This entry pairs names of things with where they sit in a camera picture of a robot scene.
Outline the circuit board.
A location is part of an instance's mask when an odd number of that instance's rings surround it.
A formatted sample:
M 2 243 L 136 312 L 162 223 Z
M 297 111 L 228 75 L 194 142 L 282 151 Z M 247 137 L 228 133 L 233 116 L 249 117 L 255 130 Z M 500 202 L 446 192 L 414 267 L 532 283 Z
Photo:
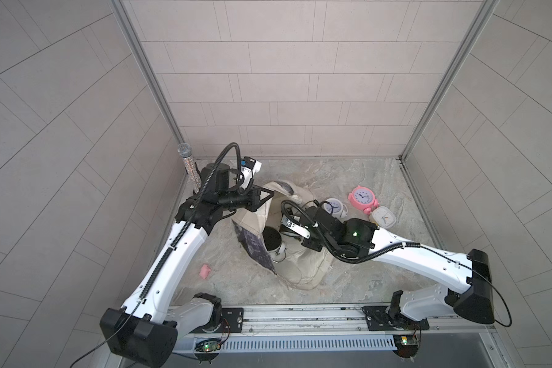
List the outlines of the circuit board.
M 394 353 L 398 357 L 410 359 L 419 351 L 420 343 L 414 335 L 393 335 L 393 341 L 397 348 Z
M 210 354 L 219 351 L 222 347 L 222 342 L 219 339 L 208 339 L 198 342 L 195 346 L 195 351 L 201 354 Z

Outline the left circuit board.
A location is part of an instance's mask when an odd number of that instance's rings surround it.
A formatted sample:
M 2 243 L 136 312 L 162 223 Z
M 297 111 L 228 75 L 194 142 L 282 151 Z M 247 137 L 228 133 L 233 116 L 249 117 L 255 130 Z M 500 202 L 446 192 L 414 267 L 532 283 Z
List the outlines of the left circuit board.
M 219 351 L 222 347 L 222 342 L 219 339 L 208 339 L 198 342 L 195 346 L 195 351 L 201 354 L 210 354 Z

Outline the silver clock black back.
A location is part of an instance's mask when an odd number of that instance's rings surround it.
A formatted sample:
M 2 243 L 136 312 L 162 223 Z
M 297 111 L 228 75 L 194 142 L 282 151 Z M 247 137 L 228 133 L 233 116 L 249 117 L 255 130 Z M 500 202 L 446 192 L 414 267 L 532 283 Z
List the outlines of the silver clock black back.
M 265 248 L 274 263 L 279 263 L 286 258 L 286 245 L 280 232 L 276 228 L 265 227 L 263 233 Z

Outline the small pink eraser piece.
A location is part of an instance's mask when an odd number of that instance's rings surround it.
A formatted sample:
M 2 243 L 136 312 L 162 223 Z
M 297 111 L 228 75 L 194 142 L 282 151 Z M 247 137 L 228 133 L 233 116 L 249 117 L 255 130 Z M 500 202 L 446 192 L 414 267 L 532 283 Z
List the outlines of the small pink eraser piece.
M 200 271 L 199 271 L 199 277 L 201 277 L 201 279 L 207 279 L 208 276 L 210 275 L 211 273 L 211 268 L 207 265 L 207 264 L 204 264 L 201 268 L 200 268 Z

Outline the right circuit board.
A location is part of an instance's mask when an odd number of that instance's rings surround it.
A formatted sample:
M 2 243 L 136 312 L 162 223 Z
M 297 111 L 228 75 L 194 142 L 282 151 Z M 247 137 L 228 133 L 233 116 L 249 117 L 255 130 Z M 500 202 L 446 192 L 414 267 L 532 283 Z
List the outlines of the right circuit board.
M 419 351 L 420 343 L 414 335 L 393 335 L 393 341 L 397 348 L 394 353 L 398 357 L 410 359 Z

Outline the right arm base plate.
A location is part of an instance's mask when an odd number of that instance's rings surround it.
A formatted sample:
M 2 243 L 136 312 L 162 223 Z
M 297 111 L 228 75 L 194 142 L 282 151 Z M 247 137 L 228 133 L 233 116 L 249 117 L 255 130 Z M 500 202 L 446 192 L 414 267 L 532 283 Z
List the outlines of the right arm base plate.
M 387 311 L 388 306 L 363 306 L 361 311 L 366 319 L 368 331 L 427 331 L 427 319 L 410 320 L 398 313 L 392 317 Z

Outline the white twin-bell alarm clock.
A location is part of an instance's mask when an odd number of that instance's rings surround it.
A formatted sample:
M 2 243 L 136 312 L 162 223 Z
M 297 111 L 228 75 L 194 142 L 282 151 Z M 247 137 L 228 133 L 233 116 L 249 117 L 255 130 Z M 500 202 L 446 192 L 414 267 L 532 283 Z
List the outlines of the white twin-bell alarm clock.
M 322 202 L 321 207 L 335 219 L 345 219 L 348 214 L 347 206 L 340 199 L 329 198 Z

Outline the small white alarm clock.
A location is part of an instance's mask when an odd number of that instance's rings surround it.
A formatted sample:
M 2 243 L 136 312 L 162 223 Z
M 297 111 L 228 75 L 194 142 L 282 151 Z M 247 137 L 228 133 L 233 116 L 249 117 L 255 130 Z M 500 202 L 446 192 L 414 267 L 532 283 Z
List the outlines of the small white alarm clock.
M 389 208 L 383 205 L 380 205 L 372 211 L 370 214 L 370 220 L 384 229 L 392 228 L 397 223 L 397 217 Z

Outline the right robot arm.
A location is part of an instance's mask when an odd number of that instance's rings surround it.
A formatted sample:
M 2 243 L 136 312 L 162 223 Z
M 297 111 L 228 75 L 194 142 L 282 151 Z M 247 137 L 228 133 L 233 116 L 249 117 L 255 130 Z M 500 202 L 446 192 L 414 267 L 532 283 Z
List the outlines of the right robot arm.
M 433 248 L 363 219 L 341 222 L 315 206 L 285 210 L 282 222 L 301 238 L 304 247 L 326 249 L 343 263 L 378 261 L 433 280 L 436 284 L 430 288 L 393 294 L 386 313 L 390 323 L 398 328 L 451 314 L 477 324 L 496 322 L 495 289 L 489 257 L 484 251 L 473 249 L 465 254 Z

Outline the beige canvas tote bag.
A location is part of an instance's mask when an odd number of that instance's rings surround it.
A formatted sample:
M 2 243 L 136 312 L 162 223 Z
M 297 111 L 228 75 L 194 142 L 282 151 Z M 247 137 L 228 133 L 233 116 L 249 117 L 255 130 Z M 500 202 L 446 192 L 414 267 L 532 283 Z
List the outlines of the beige canvas tote bag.
M 299 237 L 286 236 L 280 232 L 282 222 L 281 203 L 285 199 L 306 205 L 316 199 L 311 190 L 287 180 L 268 182 L 265 188 L 274 190 L 274 198 L 268 212 L 250 212 L 240 209 L 233 216 L 232 223 L 239 243 L 248 256 L 268 269 L 290 288 L 312 290 L 323 280 L 331 266 L 333 256 L 325 250 L 314 251 L 301 245 Z M 274 263 L 266 248 L 262 233 L 265 227 L 276 228 L 286 245 L 286 258 Z

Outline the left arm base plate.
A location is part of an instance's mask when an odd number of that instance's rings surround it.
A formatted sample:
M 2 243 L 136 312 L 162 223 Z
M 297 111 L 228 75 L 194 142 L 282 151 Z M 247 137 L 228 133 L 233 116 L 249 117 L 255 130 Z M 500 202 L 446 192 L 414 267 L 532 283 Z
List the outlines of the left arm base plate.
M 244 314 L 244 308 L 222 308 L 221 317 L 219 318 L 219 323 L 216 326 L 198 327 L 192 330 L 191 334 L 226 334 L 227 330 L 230 330 L 231 333 L 241 333 Z

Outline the glitter microphone on stand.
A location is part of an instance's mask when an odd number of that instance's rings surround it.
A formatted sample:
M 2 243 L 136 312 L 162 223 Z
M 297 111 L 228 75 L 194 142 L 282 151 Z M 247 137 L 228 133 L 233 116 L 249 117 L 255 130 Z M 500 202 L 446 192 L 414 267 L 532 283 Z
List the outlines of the glitter microphone on stand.
M 180 143 L 178 146 L 178 153 L 182 158 L 188 177 L 193 184 L 193 192 L 198 193 L 202 187 L 202 181 L 199 170 L 193 159 L 192 147 L 187 143 Z

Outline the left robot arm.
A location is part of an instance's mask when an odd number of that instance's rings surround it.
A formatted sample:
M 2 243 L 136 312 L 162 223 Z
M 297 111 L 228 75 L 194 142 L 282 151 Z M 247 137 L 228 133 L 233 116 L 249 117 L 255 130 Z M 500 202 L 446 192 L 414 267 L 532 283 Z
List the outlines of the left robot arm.
M 161 367 L 177 340 L 202 328 L 223 330 L 219 297 L 199 293 L 169 315 L 170 303 L 188 265 L 207 240 L 217 222 L 238 209 L 255 212 L 274 196 L 273 191 L 254 184 L 262 164 L 244 157 L 241 168 L 220 164 L 213 172 L 207 165 L 202 178 L 205 192 L 198 191 L 183 202 L 170 236 L 144 280 L 119 309 L 109 308 L 100 321 L 105 343 L 112 354 L 148 367 Z

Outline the aluminium mounting rail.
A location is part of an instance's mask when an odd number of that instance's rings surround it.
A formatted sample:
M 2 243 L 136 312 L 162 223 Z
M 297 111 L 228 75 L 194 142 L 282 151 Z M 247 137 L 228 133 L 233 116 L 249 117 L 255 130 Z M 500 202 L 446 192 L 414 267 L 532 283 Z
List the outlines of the aluminium mounting rail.
M 428 317 L 427 331 L 368 331 L 363 306 L 387 306 L 384 303 L 332 304 L 332 305 L 233 305 L 223 308 L 244 308 L 241 333 L 207 334 L 210 337 L 268 336 L 341 336 L 358 334 L 400 334 L 420 333 L 478 333 L 490 327 L 462 319 L 456 315 Z M 162 324 L 177 328 L 180 340 L 188 337 L 202 337 L 206 334 L 191 334 L 191 331 L 207 325 L 202 319 L 203 309 L 188 311 L 186 306 L 172 306 L 162 317 Z

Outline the pink alarm clock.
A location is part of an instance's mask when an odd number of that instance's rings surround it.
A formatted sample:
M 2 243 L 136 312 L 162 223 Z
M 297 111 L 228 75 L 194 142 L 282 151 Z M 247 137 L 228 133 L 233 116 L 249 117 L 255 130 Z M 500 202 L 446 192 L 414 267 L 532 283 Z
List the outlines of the pink alarm clock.
M 374 192 L 364 186 L 357 186 L 348 195 L 351 205 L 369 216 L 372 211 L 380 207 Z

